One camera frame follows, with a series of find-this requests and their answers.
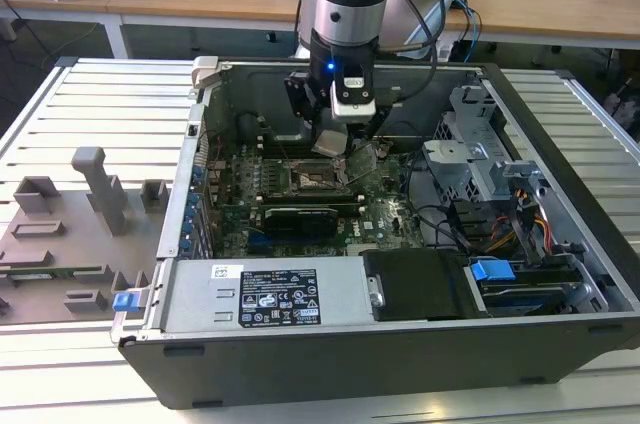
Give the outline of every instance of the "desk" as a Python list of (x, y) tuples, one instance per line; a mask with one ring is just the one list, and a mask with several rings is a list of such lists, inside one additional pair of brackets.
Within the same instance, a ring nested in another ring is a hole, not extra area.
[[(128, 58), (124, 24), (291, 31), (297, 0), (9, 0), (27, 19), (97, 22), (116, 58)], [(633, 0), (469, 0), (482, 15), (482, 40), (640, 49), (640, 13)], [(0, 18), (13, 17), (0, 6)], [(450, 12), (443, 40), (464, 29)]]
[[(115, 58), (130, 52), (125, 24), (292, 31), (298, 0), (9, 0), (25, 19), (93, 22)], [(15, 15), (0, 2), (0, 18)]]
[[(469, 0), (484, 21), (484, 41), (640, 49), (637, 0)], [(463, 29), (452, 11), (447, 30)]]

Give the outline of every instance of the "power supply label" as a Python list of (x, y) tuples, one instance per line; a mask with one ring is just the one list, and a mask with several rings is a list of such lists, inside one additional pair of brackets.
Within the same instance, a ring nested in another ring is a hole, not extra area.
[(243, 272), (238, 315), (242, 327), (320, 324), (315, 269)]

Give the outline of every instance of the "blue latch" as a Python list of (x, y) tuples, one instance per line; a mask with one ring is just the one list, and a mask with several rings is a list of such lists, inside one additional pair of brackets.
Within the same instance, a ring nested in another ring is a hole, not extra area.
[(183, 238), (178, 242), (178, 247), (182, 250), (188, 251), (191, 249), (191, 241), (189, 239)]
[(502, 259), (480, 259), (471, 264), (471, 272), (476, 281), (513, 281), (516, 278), (509, 261)]
[(119, 292), (113, 298), (113, 310), (116, 312), (137, 312), (140, 310), (139, 292)]

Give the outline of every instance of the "white sticker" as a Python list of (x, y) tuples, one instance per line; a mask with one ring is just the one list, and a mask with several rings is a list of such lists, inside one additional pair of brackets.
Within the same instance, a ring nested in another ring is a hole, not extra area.
[(211, 266), (211, 279), (239, 279), (244, 266), (214, 264)]
[(14, 281), (35, 281), (38, 279), (53, 279), (51, 274), (14, 274), (11, 276)]

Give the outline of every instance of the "open computer chassis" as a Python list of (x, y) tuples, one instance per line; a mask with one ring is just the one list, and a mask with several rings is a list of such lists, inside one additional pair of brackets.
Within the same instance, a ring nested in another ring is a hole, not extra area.
[(297, 154), (282, 82), (303, 67), (221, 61), (191, 110), (153, 280), (128, 296), (144, 324), (113, 330), (165, 406), (550, 383), (640, 345), (637, 255), (497, 67), (439, 68), (355, 164)]

